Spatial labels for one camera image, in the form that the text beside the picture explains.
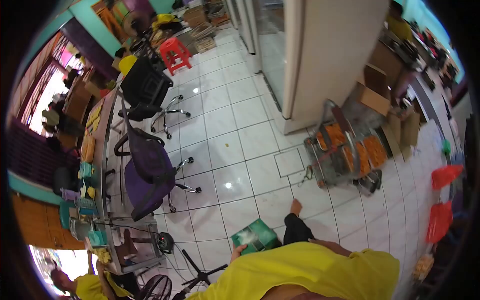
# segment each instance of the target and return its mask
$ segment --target bare foot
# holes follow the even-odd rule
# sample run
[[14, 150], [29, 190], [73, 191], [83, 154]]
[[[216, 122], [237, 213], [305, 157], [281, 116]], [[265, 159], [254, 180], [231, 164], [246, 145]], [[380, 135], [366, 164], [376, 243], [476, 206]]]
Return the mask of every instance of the bare foot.
[[296, 198], [294, 198], [293, 202], [292, 202], [292, 206], [290, 208], [290, 213], [291, 214], [296, 214], [297, 216], [299, 216], [302, 208], [303, 208], [303, 206], [301, 206], [300, 201], [298, 201]]

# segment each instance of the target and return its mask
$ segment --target teal box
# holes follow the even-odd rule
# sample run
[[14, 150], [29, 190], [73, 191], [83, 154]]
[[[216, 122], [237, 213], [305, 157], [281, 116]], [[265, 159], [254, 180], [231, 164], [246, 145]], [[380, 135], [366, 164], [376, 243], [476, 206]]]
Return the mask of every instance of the teal box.
[[248, 244], [242, 251], [242, 255], [274, 249], [282, 246], [276, 233], [270, 229], [261, 219], [257, 219], [232, 237], [235, 247]]

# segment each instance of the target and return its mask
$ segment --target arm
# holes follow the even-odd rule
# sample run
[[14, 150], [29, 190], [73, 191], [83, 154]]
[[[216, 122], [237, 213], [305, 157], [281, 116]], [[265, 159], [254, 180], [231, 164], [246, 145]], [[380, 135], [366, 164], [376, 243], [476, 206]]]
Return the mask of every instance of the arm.
[[352, 254], [352, 251], [348, 251], [347, 249], [343, 248], [339, 244], [331, 242], [331, 241], [312, 240], [312, 239], [308, 239], [308, 241], [310, 243], [314, 243], [314, 244], [317, 244], [317, 245], [324, 246], [324, 247], [332, 250], [333, 252], [335, 252], [338, 255], [343, 255], [343, 256], [349, 257], [350, 254]]
[[108, 300], [116, 300], [115, 292], [113, 291], [110, 283], [108, 283], [105, 274], [103, 273], [105, 270], [105, 265], [102, 264], [100, 261], [96, 262], [96, 269], [98, 271], [98, 278], [100, 279], [100, 285], [102, 286], [102, 293]]
[[92, 263], [92, 253], [90, 250], [87, 250], [88, 254], [88, 273], [90, 275], [95, 275], [95, 271], [93, 270], [93, 263]]

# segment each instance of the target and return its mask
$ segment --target man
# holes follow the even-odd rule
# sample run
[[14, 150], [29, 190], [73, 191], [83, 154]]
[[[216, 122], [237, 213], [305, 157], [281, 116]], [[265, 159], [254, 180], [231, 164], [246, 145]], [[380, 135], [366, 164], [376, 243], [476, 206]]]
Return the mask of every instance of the man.
[[413, 35], [410, 25], [402, 18], [403, 7], [400, 3], [390, 1], [390, 11], [387, 16], [388, 30], [396, 35], [400, 40], [413, 42]]
[[285, 218], [280, 248], [241, 256], [234, 249], [230, 266], [205, 292], [190, 300], [385, 300], [398, 281], [400, 263], [386, 252], [351, 252], [339, 244], [316, 240], [299, 218], [293, 200]]

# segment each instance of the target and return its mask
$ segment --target yellow bag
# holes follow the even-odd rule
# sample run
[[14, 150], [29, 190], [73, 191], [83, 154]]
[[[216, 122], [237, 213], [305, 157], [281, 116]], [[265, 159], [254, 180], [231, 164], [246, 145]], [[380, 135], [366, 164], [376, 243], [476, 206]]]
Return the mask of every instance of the yellow bag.
[[91, 163], [95, 152], [95, 138], [87, 135], [82, 143], [82, 161]]

